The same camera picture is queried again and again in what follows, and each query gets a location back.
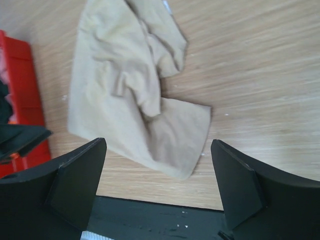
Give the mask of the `beige t shirt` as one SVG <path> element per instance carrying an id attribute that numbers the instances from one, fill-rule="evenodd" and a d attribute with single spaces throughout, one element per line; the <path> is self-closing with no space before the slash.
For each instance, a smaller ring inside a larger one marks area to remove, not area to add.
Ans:
<path id="1" fill-rule="evenodd" d="M 67 129 L 150 169 L 189 178 L 211 108 L 161 95 L 181 73 L 187 40 L 161 0 L 89 0 L 80 16 Z"/>

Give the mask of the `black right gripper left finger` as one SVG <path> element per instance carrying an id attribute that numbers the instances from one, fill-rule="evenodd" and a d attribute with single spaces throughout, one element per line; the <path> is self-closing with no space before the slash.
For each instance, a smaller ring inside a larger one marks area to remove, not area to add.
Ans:
<path id="1" fill-rule="evenodd" d="M 79 240 L 107 152 L 104 138 L 0 180 L 2 240 Z"/>

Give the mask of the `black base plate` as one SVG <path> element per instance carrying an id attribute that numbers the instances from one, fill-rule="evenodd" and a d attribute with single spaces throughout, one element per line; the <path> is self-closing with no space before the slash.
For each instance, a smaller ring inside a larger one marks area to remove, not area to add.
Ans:
<path id="1" fill-rule="evenodd" d="M 223 211 L 97 196 L 87 230 L 113 240 L 232 240 Z"/>

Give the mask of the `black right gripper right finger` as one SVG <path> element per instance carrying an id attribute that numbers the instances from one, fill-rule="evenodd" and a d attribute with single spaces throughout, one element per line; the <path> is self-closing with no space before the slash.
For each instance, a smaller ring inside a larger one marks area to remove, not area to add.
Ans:
<path id="1" fill-rule="evenodd" d="M 320 183 L 215 139 L 211 156 L 228 229 L 236 240 L 318 240 Z"/>

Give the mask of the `red plastic bin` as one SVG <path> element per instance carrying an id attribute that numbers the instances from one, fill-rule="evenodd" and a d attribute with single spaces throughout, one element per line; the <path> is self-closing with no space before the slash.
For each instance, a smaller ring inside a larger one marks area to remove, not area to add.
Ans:
<path id="1" fill-rule="evenodd" d="M 45 117 L 29 43 L 0 31 L 0 78 L 8 86 L 13 116 L 10 124 L 45 126 Z M 49 142 L 45 140 L 26 156 L 12 155 L 13 160 L 0 166 L 0 176 L 35 167 L 51 159 Z"/>

